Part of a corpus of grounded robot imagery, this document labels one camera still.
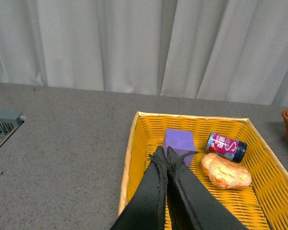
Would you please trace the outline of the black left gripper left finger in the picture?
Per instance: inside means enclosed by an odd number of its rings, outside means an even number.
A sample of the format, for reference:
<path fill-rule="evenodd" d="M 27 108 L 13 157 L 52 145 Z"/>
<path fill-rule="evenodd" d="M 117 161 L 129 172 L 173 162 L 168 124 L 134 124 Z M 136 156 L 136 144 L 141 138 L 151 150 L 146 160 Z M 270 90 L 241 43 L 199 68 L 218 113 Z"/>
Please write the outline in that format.
<path fill-rule="evenodd" d="M 150 155 L 150 163 L 112 230 L 163 230 L 167 194 L 167 161 L 162 146 Z"/>

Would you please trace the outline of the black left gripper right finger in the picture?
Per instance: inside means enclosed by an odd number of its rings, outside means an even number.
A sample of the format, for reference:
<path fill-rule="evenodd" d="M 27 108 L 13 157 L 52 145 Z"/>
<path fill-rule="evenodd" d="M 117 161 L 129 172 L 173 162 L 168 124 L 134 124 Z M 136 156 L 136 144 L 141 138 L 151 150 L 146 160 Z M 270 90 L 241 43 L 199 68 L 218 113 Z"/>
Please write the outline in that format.
<path fill-rule="evenodd" d="M 186 157 L 198 152 L 179 156 L 168 147 L 167 153 L 167 204 L 173 230 L 247 229 L 184 163 Z"/>

